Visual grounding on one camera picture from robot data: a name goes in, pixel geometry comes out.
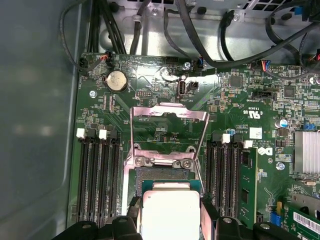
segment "white sticker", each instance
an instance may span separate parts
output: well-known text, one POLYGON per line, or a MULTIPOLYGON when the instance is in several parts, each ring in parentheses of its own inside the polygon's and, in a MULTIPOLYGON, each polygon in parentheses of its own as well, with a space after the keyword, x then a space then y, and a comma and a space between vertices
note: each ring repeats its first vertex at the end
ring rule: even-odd
POLYGON ((262 128, 261 127, 250 127, 249 137, 250 137, 250 139, 262 139, 262 128))
POLYGON ((320 234, 320 224, 318 224, 314 221, 311 221, 296 212, 293 213, 293 220, 295 220, 297 223, 305 226, 306 228, 314 231, 315 233, 320 234))

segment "white slot latch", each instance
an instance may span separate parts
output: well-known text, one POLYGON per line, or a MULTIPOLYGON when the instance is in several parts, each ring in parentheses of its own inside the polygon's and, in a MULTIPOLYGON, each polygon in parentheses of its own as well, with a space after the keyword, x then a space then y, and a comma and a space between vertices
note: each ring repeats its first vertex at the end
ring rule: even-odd
POLYGON ((222 134, 222 143, 223 144, 230 143, 230 134, 227 134, 227 133, 222 134))
POLYGON ((86 138, 86 130, 84 128, 77 128, 76 129, 76 137, 79 139, 86 138))
POLYGON ((102 140, 107 140, 107 130, 101 129, 99 131, 99 138, 102 140))
POLYGON ((244 148, 244 149, 252 148, 253 144, 254 144, 254 141, 252 141, 252 140, 245 140, 245 141, 244 141, 244 144, 243 144, 243 148, 244 148))

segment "heatsink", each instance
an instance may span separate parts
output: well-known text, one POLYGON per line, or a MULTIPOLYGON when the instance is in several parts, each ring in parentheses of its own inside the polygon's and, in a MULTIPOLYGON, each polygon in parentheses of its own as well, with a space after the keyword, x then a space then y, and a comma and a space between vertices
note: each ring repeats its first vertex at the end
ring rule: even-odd
POLYGON ((320 132, 294 133, 294 171, 303 174, 320 174, 320 132))

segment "green circuit board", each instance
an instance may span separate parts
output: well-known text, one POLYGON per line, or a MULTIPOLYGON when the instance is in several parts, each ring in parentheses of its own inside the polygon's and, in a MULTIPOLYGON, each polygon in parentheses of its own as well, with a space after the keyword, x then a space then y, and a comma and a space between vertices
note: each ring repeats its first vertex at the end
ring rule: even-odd
MULTIPOLYGON (((90 65, 100 55, 85 53, 82 57, 90 65)), ((277 201, 290 201, 291 193, 319 193, 320 182, 306 186, 296 180, 305 177, 304 174, 294 172, 294 132, 303 130, 303 126, 312 126, 312 131, 320 129, 320 83, 316 81, 317 76, 281 80, 270 77, 252 64, 215 69, 214 74, 208 74, 206 66, 202 71, 193 67, 184 71, 185 62, 195 65, 191 60, 176 57, 116 54, 112 59, 113 67, 101 63, 88 74, 79 76, 75 132, 79 128, 107 130, 109 135, 118 139, 118 165, 114 175, 117 178, 116 197, 113 195, 117 214, 121 213, 123 162, 131 146, 130 109, 134 106, 153 107, 159 103, 181 103, 189 110, 209 113, 205 138, 199 150, 203 179, 206 177, 206 146, 212 134, 222 135, 234 130, 243 141, 252 141, 252 147, 257 148, 257 170, 248 188, 256 188, 256 211, 265 221, 269 221, 277 201), (128 80, 126 90, 119 93, 110 91, 103 83, 104 78, 115 70, 123 72, 128 80), (187 76, 187 85, 198 83, 183 96, 177 94, 177 81, 182 74, 187 76), (96 93, 95 97, 90 96, 91 91, 96 93), (287 120, 286 128, 275 126, 280 119, 287 120), (276 168, 278 162, 284 163, 283 170, 276 168)), ((301 73, 301 69, 293 65, 271 65, 269 70, 284 77, 301 73)), ((202 129, 202 122, 180 119, 172 114, 156 119, 139 117, 134 121, 134 142, 142 149, 162 154, 185 152, 187 147, 197 146, 202 129)), ((77 221, 81 174, 81 144, 76 136, 74 139, 69 226, 77 221)), ((135 178, 135 175, 130 178, 128 199, 136 194, 135 178)))

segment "motherboard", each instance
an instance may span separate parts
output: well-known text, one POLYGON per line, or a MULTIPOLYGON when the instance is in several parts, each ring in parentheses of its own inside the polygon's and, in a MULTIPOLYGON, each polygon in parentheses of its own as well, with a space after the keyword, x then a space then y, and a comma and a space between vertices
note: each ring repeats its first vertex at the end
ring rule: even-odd
POLYGON ((271 64, 275 78, 259 63, 209 71, 201 58, 102 59, 79 75, 68 226, 125 215, 144 181, 199 180, 222 216, 319 239, 319 219, 294 196, 320 194, 320 76, 282 79, 301 74, 294 65, 271 64), (191 160, 138 157, 126 169, 135 149, 191 160))

